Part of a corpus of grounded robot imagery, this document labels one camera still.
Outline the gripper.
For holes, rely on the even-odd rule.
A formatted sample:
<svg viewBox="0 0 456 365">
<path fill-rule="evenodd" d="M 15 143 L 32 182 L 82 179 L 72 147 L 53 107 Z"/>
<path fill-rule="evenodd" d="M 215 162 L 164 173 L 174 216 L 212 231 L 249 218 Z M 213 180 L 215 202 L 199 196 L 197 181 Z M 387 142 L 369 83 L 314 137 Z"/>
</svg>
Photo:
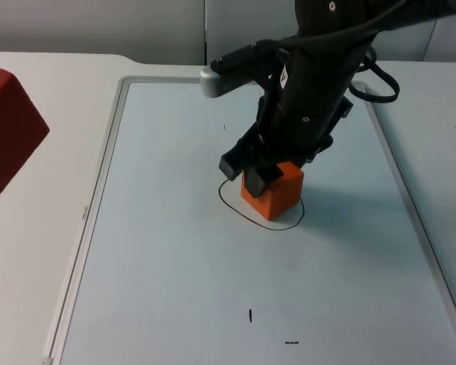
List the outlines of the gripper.
<svg viewBox="0 0 456 365">
<path fill-rule="evenodd" d="M 266 90 L 258 100 L 255 122 L 220 158 L 227 179 L 246 172 L 246 190 L 259 198 L 283 176 L 276 163 L 297 165 L 331 146 L 331 132 L 353 107 L 345 90 L 325 92 Z"/>
</svg>

